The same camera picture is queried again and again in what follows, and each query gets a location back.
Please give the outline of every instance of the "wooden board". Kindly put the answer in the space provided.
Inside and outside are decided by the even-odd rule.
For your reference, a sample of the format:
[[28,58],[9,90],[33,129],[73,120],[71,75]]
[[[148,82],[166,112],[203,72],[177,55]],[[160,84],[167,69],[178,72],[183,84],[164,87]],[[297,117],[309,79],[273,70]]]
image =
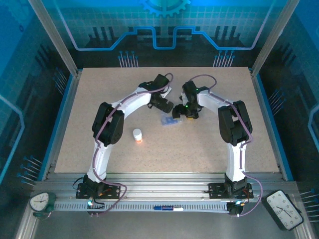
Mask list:
[[[56,173],[86,173],[93,154],[92,123],[102,102],[113,103],[133,92],[157,74],[171,72],[174,81],[167,99],[180,104],[182,85],[198,74],[211,74],[218,83],[213,92],[245,102],[253,126],[254,143],[247,146],[246,170],[277,172],[275,156],[247,67],[85,68],[56,164]],[[200,86],[212,79],[201,77]],[[203,109],[198,119],[162,126],[161,112],[147,106],[132,113],[124,123],[123,136],[111,153],[108,172],[225,172],[227,146],[219,134],[218,117]],[[140,128],[143,142],[135,143],[133,129]]]

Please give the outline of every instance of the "clock face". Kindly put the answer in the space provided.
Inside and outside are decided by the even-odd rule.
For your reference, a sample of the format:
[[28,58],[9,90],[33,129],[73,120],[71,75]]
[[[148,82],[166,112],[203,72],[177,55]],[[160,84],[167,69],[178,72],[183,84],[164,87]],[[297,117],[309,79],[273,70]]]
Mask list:
[[275,192],[266,200],[287,230],[291,230],[304,221],[283,191]]
[[30,205],[35,211],[42,211],[46,208],[49,202],[49,194],[48,193],[40,193],[30,200]]

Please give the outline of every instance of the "blue line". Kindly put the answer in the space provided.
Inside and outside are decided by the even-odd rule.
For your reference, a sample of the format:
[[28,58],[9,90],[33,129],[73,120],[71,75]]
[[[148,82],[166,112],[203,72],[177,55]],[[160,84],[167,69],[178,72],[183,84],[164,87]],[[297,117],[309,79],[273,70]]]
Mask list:
[[15,139],[15,142],[14,142],[13,147],[11,149],[11,152],[10,152],[10,154],[8,156],[8,159],[6,160],[5,165],[3,167],[3,170],[2,170],[2,172],[0,174],[0,184],[1,184],[2,180],[4,178],[4,175],[5,175],[5,173],[7,172],[8,168],[9,168],[9,165],[10,165],[11,160],[13,158],[13,155],[14,155],[14,153],[16,151],[16,148],[17,148],[17,146],[18,146],[18,144],[20,142],[20,139],[22,137],[23,131],[25,129],[25,125],[24,125],[23,114],[22,114],[21,109],[19,109],[15,105],[13,105],[10,101],[8,101],[2,95],[0,95],[0,100],[2,100],[6,105],[8,105],[14,112],[16,112],[19,115],[20,124],[21,124],[21,128],[20,128],[19,134],[18,134],[18,136]]
[[152,37],[153,37],[153,47],[155,50],[173,50],[176,48],[176,40],[177,40],[177,31],[178,30],[185,30],[185,29],[191,29],[191,34],[194,34],[194,35],[203,35],[210,44],[212,44],[217,50],[252,50],[256,44],[257,44],[257,41],[260,37],[260,34],[261,32],[263,31],[264,29],[264,26],[268,20],[268,17],[275,5],[275,2],[276,0],[273,1],[272,5],[269,7],[269,10],[265,16],[265,19],[256,35],[256,38],[253,42],[253,45],[251,47],[220,47],[218,46],[211,38],[210,36],[207,35],[207,33],[205,31],[196,31],[196,26],[176,26],[173,30],[173,45],[172,46],[157,46],[157,38],[156,38],[156,31],[155,31],[155,28],[152,27],[152,26],[134,26],[133,27],[133,31],[130,31],[130,32],[125,32],[123,33],[119,39],[117,39],[113,45],[111,47],[97,47],[97,48],[79,48],[72,36],[72,33],[62,15],[62,12],[60,10],[60,8],[58,7],[57,3],[55,2],[55,7],[58,11],[58,14],[62,20],[62,23],[66,29],[66,31],[68,32],[68,35],[72,41],[72,44],[74,46],[74,48],[78,51],[112,51],[114,50],[114,48],[126,37],[126,36],[129,36],[129,35],[137,35],[138,34],[138,30],[151,30],[152,31]]
[[319,142],[318,142],[318,139],[316,137],[316,134],[315,134],[315,131],[313,129],[313,126],[312,126],[312,123],[313,123],[313,120],[314,120],[314,115],[315,113],[319,111],[319,104],[317,104],[311,111],[310,111],[310,115],[309,115],[309,121],[308,121],[308,129],[309,129],[309,132],[311,134],[311,137],[313,138],[314,140],[314,143],[317,147],[317,150],[319,152]]
[[42,163],[39,175],[38,175],[38,181],[42,181],[42,178],[43,178],[43,176],[45,174],[46,165],[47,165],[47,163],[50,163],[50,162],[48,162],[49,161],[49,155],[50,155],[50,152],[52,150],[52,146],[53,146],[54,138],[55,138],[55,135],[56,135],[56,131],[57,131],[58,126],[59,126],[60,121],[61,121],[62,112],[63,112],[64,106],[65,106],[66,98],[68,96],[72,81],[73,81],[73,77],[70,74],[70,77],[69,77],[69,80],[68,80],[68,84],[66,85],[66,88],[65,88],[65,91],[64,91],[64,95],[63,95],[63,98],[62,98],[62,101],[61,101],[59,112],[58,112],[58,115],[57,115],[56,120],[55,120],[55,124],[54,124],[54,128],[53,128],[53,131],[52,131],[52,134],[51,134],[50,142],[49,142],[48,148],[46,149],[45,156],[44,156],[44,159],[43,159],[43,163]]
[[266,92],[265,92],[265,89],[264,89],[264,85],[263,85],[263,83],[261,81],[261,78],[260,78],[259,74],[257,74],[256,78],[257,78],[257,81],[258,81],[258,84],[259,84],[259,87],[260,87],[260,90],[261,90],[261,94],[263,96],[263,101],[265,102],[265,105],[266,105],[266,109],[267,109],[267,113],[268,113],[268,116],[269,116],[269,119],[270,119],[271,127],[274,130],[275,139],[276,139],[276,142],[277,142],[277,145],[278,145],[279,153],[281,155],[281,159],[282,159],[282,162],[283,162],[284,170],[285,170],[286,175],[287,175],[287,180],[288,181],[293,181],[294,178],[293,178],[293,175],[291,173],[290,166],[289,166],[289,163],[288,163],[285,151],[284,151],[284,147],[283,147],[283,144],[281,142],[281,139],[280,139],[280,136],[279,136],[279,133],[278,133],[278,130],[277,130],[275,118],[274,118],[274,116],[273,116],[273,114],[271,112],[269,102],[267,101],[267,95],[266,95]]

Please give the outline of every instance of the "metal floor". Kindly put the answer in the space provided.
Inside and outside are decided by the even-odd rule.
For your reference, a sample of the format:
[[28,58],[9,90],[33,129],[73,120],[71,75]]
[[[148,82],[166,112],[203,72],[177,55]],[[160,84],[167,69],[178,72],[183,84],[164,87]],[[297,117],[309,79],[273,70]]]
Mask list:
[[250,215],[231,218],[217,213],[109,212],[91,218],[86,212],[54,212],[38,224],[35,239],[294,239],[280,231],[259,205]]

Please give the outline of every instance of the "pen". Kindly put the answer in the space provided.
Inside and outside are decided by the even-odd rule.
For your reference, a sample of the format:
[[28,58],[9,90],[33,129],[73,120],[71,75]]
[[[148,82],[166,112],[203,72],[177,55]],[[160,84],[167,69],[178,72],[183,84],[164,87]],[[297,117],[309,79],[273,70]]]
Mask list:
[[184,211],[184,208],[182,208],[180,206],[155,206],[154,210],[182,212],[182,211]]

